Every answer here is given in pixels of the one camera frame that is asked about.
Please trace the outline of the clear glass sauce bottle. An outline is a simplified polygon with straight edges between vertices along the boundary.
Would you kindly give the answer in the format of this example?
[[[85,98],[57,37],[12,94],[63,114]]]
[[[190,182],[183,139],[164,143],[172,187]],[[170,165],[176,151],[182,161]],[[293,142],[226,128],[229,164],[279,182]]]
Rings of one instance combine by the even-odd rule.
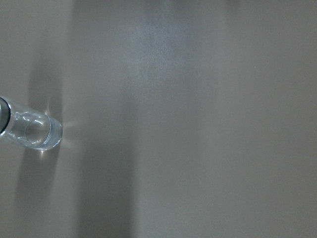
[[[62,139],[61,123],[12,99],[0,98],[0,142],[47,151]]]

